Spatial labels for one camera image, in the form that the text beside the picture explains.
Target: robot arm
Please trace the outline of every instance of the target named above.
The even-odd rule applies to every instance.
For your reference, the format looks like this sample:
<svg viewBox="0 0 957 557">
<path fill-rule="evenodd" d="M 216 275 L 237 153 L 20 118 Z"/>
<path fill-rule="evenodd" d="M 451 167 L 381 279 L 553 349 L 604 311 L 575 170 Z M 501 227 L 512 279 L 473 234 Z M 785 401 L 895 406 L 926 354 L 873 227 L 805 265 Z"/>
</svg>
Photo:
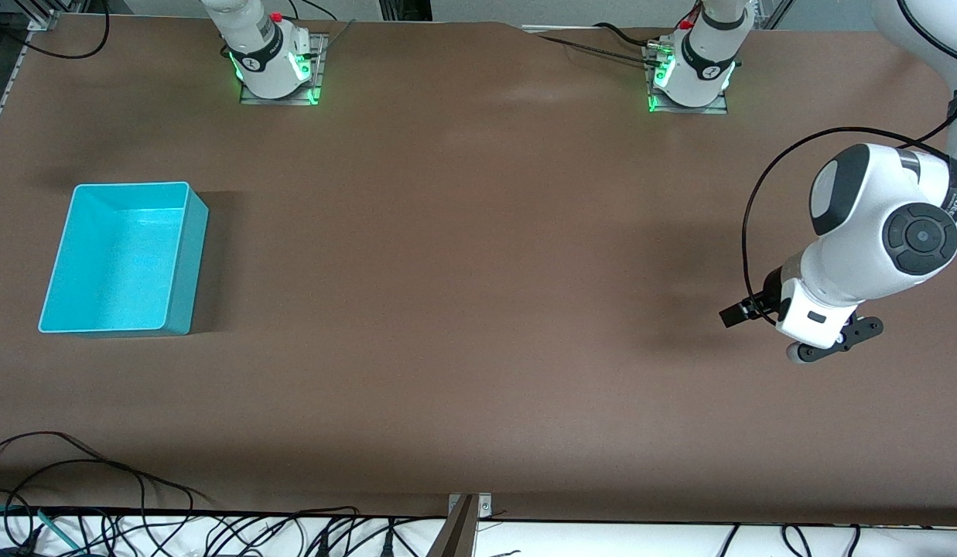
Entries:
<svg viewBox="0 0 957 557">
<path fill-rule="evenodd" d="M 667 68 L 654 85 L 674 102 L 706 106 L 716 99 L 736 66 L 736 53 L 754 27 L 753 0 L 702 0 L 693 25 L 680 25 L 669 45 Z"/>
<path fill-rule="evenodd" d="M 858 320 L 856 307 L 926 282 L 957 253 L 957 0 L 875 0 L 873 13 L 885 36 L 955 91 L 949 158 L 859 144 L 822 167 L 809 206 L 819 239 L 772 271 L 754 299 L 720 313 L 726 327 L 761 317 L 757 307 L 776 313 L 776 329 L 797 341 L 788 351 L 796 362 L 879 334 L 880 321 Z"/>
<path fill-rule="evenodd" d="M 309 80 L 308 29 L 267 14 L 261 0 L 203 0 L 203 7 L 227 41 L 238 79 L 252 93 L 277 99 Z"/>
</svg>

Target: table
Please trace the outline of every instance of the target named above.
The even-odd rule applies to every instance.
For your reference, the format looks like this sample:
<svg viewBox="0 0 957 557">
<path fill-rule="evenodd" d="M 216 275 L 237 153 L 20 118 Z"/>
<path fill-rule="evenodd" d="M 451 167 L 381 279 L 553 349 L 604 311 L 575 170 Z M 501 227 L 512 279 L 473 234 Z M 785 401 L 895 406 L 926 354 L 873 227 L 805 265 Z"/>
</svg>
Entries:
<svg viewBox="0 0 957 557">
<path fill-rule="evenodd" d="M 80 52 L 101 26 L 36 41 Z M 957 261 L 811 367 L 716 314 L 776 152 L 941 121 L 913 57 L 754 32 L 713 117 L 648 113 L 640 68 L 498 24 L 355 22 L 316 107 L 239 105 L 219 47 L 209 21 L 117 17 L 92 59 L 26 56 L 0 121 L 0 439 L 68 431 L 238 510 L 492 491 L 536 518 L 957 523 Z M 867 139 L 779 166 L 757 281 L 812 239 L 815 172 Z M 210 206 L 194 333 L 39 334 L 73 186 L 154 180 Z M 71 454 L 22 442 L 0 480 Z M 129 478 L 51 480 L 39 503 L 135 503 Z"/>
</svg>

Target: power cord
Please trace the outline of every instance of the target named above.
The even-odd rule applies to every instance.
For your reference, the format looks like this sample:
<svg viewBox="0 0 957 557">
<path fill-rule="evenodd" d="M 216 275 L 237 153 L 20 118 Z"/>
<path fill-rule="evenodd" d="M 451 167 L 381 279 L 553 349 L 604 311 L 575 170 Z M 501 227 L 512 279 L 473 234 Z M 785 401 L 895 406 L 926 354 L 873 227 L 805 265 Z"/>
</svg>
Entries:
<svg viewBox="0 0 957 557">
<path fill-rule="evenodd" d="M 794 546 L 791 545 L 791 543 L 788 541 L 787 529 L 789 528 L 793 528 L 795 533 L 797 533 L 798 537 L 800 537 L 801 544 L 805 547 L 804 555 L 801 553 L 798 553 L 798 551 L 795 550 Z M 808 540 L 805 539 L 804 533 L 802 533 L 801 529 L 798 528 L 798 526 L 792 526 L 792 525 L 781 526 L 781 539 L 784 540 L 784 545 L 786 545 L 787 548 L 791 551 L 791 553 L 794 553 L 796 557 L 812 557 L 812 548 L 808 546 Z"/>
<path fill-rule="evenodd" d="M 14 535 L 12 535 L 10 530 L 10 521 L 8 520 L 8 516 L 10 514 L 9 512 L 10 507 L 11 507 L 11 504 L 14 503 L 14 500 L 21 501 L 22 504 L 25 505 L 26 507 L 26 512 L 28 512 L 28 516 L 29 516 L 29 535 L 31 535 L 33 532 L 36 531 L 35 530 L 35 515 L 32 513 L 32 511 L 28 507 L 28 504 L 26 503 L 26 501 L 23 500 L 23 498 L 21 497 L 21 490 L 25 489 L 25 487 L 28 486 L 28 484 L 32 482 L 33 480 L 35 480 L 38 476 L 43 475 L 43 473 L 46 473 L 50 470 L 58 468 L 58 466 L 70 466 L 70 465 L 77 465 L 77 464 L 97 464 L 97 465 L 109 466 L 110 468 L 113 468 L 121 472 L 130 473 L 138 481 L 139 489 L 141 489 L 142 523 L 145 525 L 145 528 L 148 528 L 146 529 L 146 533 L 149 533 L 149 538 L 151 538 L 152 541 L 156 544 L 156 550 L 153 551 L 153 553 L 150 554 L 149 557 L 154 557 L 154 555 L 160 552 L 166 555 L 166 557 L 171 557 L 171 555 L 168 552 L 166 552 L 166 550 L 164 550 L 163 547 L 175 535 L 178 535 L 179 531 L 183 528 L 183 526 L 185 526 L 186 522 L 190 521 L 190 519 L 192 518 L 191 512 L 193 510 L 194 503 L 195 503 L 193 494 L 195 493 L 202 496 L 202 494 L 198 490 L 193 490 L 192 487 L 186 487 L 186 486 L 183 486 L 183 484 L 169 482 L 169 480 L 159 478 L 159 476 L 153 475 L 153 473 L 142 472 L 141 470 L 132 468 L 132 466 L 128 466 L 120 462 L 113 461 L 107 457 L 104 457 L 104 455 L 98 453 L 97 451 L 93 451 L 92 448 L 89 448 L 88 446 L 80 442 L 75 437 L 72 437 L 71 435 L 68 435 L 66 433 L 61 433 L 60 431 L 32 431 L 29 433 L 22 433 L 19 435 L 15 435 L 13 437 L 10 437 L 0 442 L 0 451 L 2 451 L 5 447 L 11 445 L 15 441 L 18 441 L 26 437 L 36 437 L 36 436 L 51 436 L 51 437 L 60 438 L 64 441 L 67 441 L 67 443 L 72 445 L 72 447 L 82 451 L 85 455 L 92 458 L 70 459 L 70 460 L 64 460 L 60 462 L 55 462 L 50 465 L 42 466 L 42 468 L 39 468 L 35 472 L 32 472 L 30 475 L 28 475 L 25 479 L 21 480 L 21 482 L 19 482 L 17 486 L 14 486 L 11 490 L 5 490 L 0 487 L 0 493 L 7 494 L 7 500 L 5 500 L 5 503 L 4 503 L 4 529 L 5 529 L 5 533 L 7 533 L 8 539 L 10 539 L 11 542 L 14 542 L 17 545 L 21 545 L 15 541 Z M 152 532 L 152 530 L 150 530 L 149 528 L 149 522 L 147 521 L 147 516 L 145 513 L 145 505 L 146 505 L 145 480 L 149 480 L 149 482 L 153 482 L 156 484 L 162 484 L 163 486 L 171 487 L 171 489 L 182 491 L 182 493 L 184 493 L 189 500 L 189 508 L 187 510 L 186 518 L 161 543 L 158 543 L 157 540 L 152 535 L 152 533 L 150 533 Z"/>
<path fill-rule="evenodd" d="M 930 138 L 934 138 L 935 136 L 938 136 L 938 134 L 941 133 L 942 130 L 945 130 L 945 128 L 948 128 L 949 125 L 951 125 L 956 120 L 957 120 L 957 91 L 953 93 L 952 102 L 949 102 L 949 111 L 948 111 L 948 115 L 946 115 L 945 117 L 945 120 L 942 121 L 942 123 L 939 124 L 938 126 L 935 126 L 933 130 L 928 132 L 928 134 L 924 134 L 924 136 L 917 138 L 917 140 L 915 141 L 927 141 L 927 140 L 930 140 Z M 898 146 L 899 149 L 903 149 L 905 147 L 908 147 L 908 145 Z"/>
<path fill-rule="evenodd" d="M 856 544 L 860 543 L 860 525 L 853 526 L 853 539 L 849 542 L 849 550 L 846 550 L 846 557 L 853 557 L 856 553 Z"/>
<path fill-rule="evenodd" d="M 937 36 L 934 36 L 928 32 L 928 30 L 923 27 L 921 23 L 917 21 L 917 19 L 914 18 L 914 14 L 910 8 L 908 8 L 908 3 L 906 3 L 905 0 L 898 0 L 898 8 L 901 10 L 901 14 L 905 17 L 905 21 L 908 22 L 908 25 L 914 29 L 914 32 L 917 32 L 922 39 L 926 39 L 926 42 L 938 49 L 939 52 L 948 54 L 949 57 L 957 61 L 957 50 L 953 49 L 952 46 L 946 45 L 946 43 L 939 41 Z"/>
<path fill-rule="evenodd" d="M 379 553 L 379 557 L 396 557 L 396 554 L 392 551 L 392 537 L 396 532 L 395 525 L 395 519 L 389 518 L 389 529 L 385 532 L 385 542 L 382 543 L 382 553 Z"/>
<path fill-rule="evenodd" d="M 14 34 L 8 31 L 5 28 L 7 26 L 2 24 L 1 22 L 0 22 L 0 30 L 3 31 L 4 35 L 6 35 L 7 38 L 10 39 L 11 41 L 18 43 L 21 46 L 27 46 L 29 47 L 29 49 L 35 50 L 37 53 L 44 54 L 44 56 L 51 56 L 54 59 L 61 59 L 61 60 L 88 59 L 88 57 L 96 56 L 96 54 L 99 53 L 100 50 L 103 50 L 103 47 L 107 45 L 107 38 L 109 38 L 110 36 L 110 7 L 107 5 L 107 3 L 108 3 L 108 0 L 100 0 L 100 5 L 103 6 L 103 10 L 104 10 L 104 35 L 102 36 L 102 38 L 100 38 L 99 45 L 96 45 L 95 49 L 92 49 L 90 50 L 90 52 L 85 54 L 62 54 L 62 53 L 51 52 L 51 50 L 42 49 L 42 47 L 32 45 L 28 41 L 22 41 L 22 39 L 18 39 L 17 36 L 14 36 Z"/>
<path fill-rule="evenodd" d="M 635 63 L 644 64 L 644 66 L 658 65 L 658 63 L 656 63 L 656 60 L 644 60 L 644 59 L 641 59 L 641 57 L 637 57 L 637 56 L 628 56 L 627 54 L 614 53 L 612 52 L 612 50 L 596 49 L 595 46 L 580 45 L 580 43 L 573 43 L 570 41 L 566 41 L 565 39 L 557 39 L 556 36 L 543 36 L 543 35 L 538 35 L 538 36 L 539 38 L 544 39 L 545 41 L 558 43 L 559 45 L 574 46 L 575 49 L 588 50 L 589 53 L 603 54 L 603 56 L 611 56 L 614 59 L 634 61 Z"/>
<path fill-rule="evenodd" d="M 446 516 L 415 516 L 415 518 L 406 518 L 404 519 L 404 521 L 394 522 L 393 525 L 391 526 L 386 525 L 385 528 L 379 528 L 375 530 L 375 532 L 372 532 L 368 536 L 365 536 L 364 538 L 362 538 L 360 542 L 352 545 L 350 549 L 344 551 L 344 554 L 341 555 L 341 557 L 351 557 L 351 555 L 354 554 L 359 547 L 361 547 L 365 543 L 368 543 L 368 540 L 372 539 L 373 537 L 377 535 L 383 535 L 383 533 L 385 533 L 389 528 L 396 528 L 396 526 L 407 525 L 410 522 L 429 521 L 429 519 L 433 519 L 433 518 L 446 518 Z"/>
<path fill-rule="evenodd" d="M 604 22 L 604 21 L 598 22 L 597 24 L 592 25 L 592 27 L 601 27 L 603 29 L 609 29 L 610 31 L 615 32 L 615 34 L 618 35 L 620 39 L 622 39 L 623 41 L 626 41 L 627 43 L 630 43 L 631 45 L 636 45 L 636 46 L 647 45 L 647 41 L 640 41 L 639 39 L 631 38 L 631 36 L 623 32 L 622 29 L 617 28 L 615 25 L 611 24 L 611 22 Z"/>
<path fill-rule="evenodd" d="M 327 10 L 325 7 L 320 6 L 320 4 L 315 4 L 315 3 L 312 2 L 311 0 L 299 0 L 299 1 L 300 1 L 301 3 L 307 4 L 307 5 L 309 5 L 309 6 L 312 6 L 312 7 L 316 8 L 316 9 L 320 10 L 321 12 L 323 12 L 323 13 L 325 13 L 325 14 L 327 14 L 327 15 L 330 15 L 330 18 L 331 18 L 333 21 L 337 21 L 337 15 L 334 15 L 334 14 L 330 13 L 330 10 Z"/>
<path fill-rule="evenodd" d="M 399 530 L 397 530 L 395 526 L 393 526 L 392 533 L 396 535 L 396 539 L 398 539 L 399 543 L 401 543 L 403 547 L 406 548 L 406 551 L 410 552 L 410 555 L 412 555 L 413 557 L 419 557 L 419 553 L 415 552 L 415 550 L 410 546 L 410 544 L 403 539 L 403 536 L 400 535 Z"/>
<path fill-rule="evenodd" d="M 726 542 L 723 543 L 723 547 L 719 550 L 719 557 L 726 557 L 726 553 L 729 553 L 729 546 L 733 543 L 733 537 L 736 537 L 736 533 L 740 531 L 740 523 L 737 522 L 733 525 L 733 529 L 729 531 L 729 535 L 726 536 Z"/>
<path fill-rule="evenodd" d="M 293 9 L 293 17 L 294 17 L 295 19 L 298 19 L 298 18 L 299 18 L 299 10 L 296 8 L 295 2 L 293 2 L 293 0 L 287 0 L 287 1 L 289 2 L 290 6 L 292 6 L 292 9 Z"/>
<path fill-rule="evenodd" d="M 914 140 L 914 138 L 909 138 L 908 136 L 903 136 L 902 134 L 896 134 L 894 132 L 880 130 L 877 128 L 868 128 L 864 126 L 846 126 L 846 127 L 829 128 L 828 130 L 822 130 L 818 133 L 811 134 L 810 136 L 806 138 L 800 138 L 800 140 L 794 142 L 793 145 L 790 145 L 790 147 L 782 151 L 780 155 L 775 156 L 773 161 L 771 161 L 771 163 L 767 165 L 767 168 L 764 170 L 764 173 L 761 173 L 760 179 L 757 180 L 757 184 L 755 184 L 754 186 L 754 190 L 750 191 L 750 199 L 747 201 L 747 210 L 743 212 L 743 230 L 741 230 L 740 232 L 740 251 L 741 251 L 741 257 L 743 257 L 743 284 L 747 287 L 747 296 L 750 297 L 750 301 L 751 303 L 753 303 L 754 311 L 758 315 L 760 315 L 760 317 L 763 317 L 764 321 L 766 321 L 767 323 L 771 325 L 776 325 L 778 324 L 778 322 L 772 320 L 772 318 L 766 314 L 764 307 L 760 305 L 760 300 L 758 300 L 757 297 L 754 296 L 754 287 L 750 283 L 750 257 L 748 257 L 748 253 L 747 253 L 747 227 L 748 225 L 750 225 L 750 212 L 754 208 L 754 200 L 757 199 L 757 194 L 760 192 L 760 187 L 764 185 L 764 181 L 767 179 L 767 176 L 771 174 L 771 170 L 773 170 L 774 167 L 777 166 L 778 163 L 785 158 L 785 156 L 790 155 L 791 152 L 801 147 L 801 145 L 806 144 L 806 142 L 813 142 L 817 140 L 817 138 L 826 137 L 832 134 L 849 133 L 849 132 L 860 133 L 860 134 L 871 134 L 871 135 L 880 136 L 884 138 L 892 138 L 892 140 L 903 142 L 904 145 L 908 145 L 908 147 L 917 147 L 917 148 L 923 149 L 923 151 L 928 152 L 928 154 L 930 155 L 937 156 L 938 158 L 942 159 L 942 161 L 948 162 L 949 160 L 948 155 L 946 155 L 942 151 L 939 151 L 939 149 L 931 147 L 931 145 L 927 145 L 926 142 Z"/>
</svg>

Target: turquoise bin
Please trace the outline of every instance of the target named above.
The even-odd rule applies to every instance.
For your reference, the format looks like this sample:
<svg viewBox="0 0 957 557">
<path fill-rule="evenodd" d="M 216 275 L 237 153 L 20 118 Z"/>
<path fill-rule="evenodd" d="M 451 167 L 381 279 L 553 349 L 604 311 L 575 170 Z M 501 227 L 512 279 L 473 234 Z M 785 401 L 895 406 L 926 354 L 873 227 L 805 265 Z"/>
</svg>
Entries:
<svg viewBox="0 0 957 557">
<path fill-rule="evenodd" d="M 208 214 L 184 181 L 76 186 L 39 331 L 188 333 Z"/>
</svg>

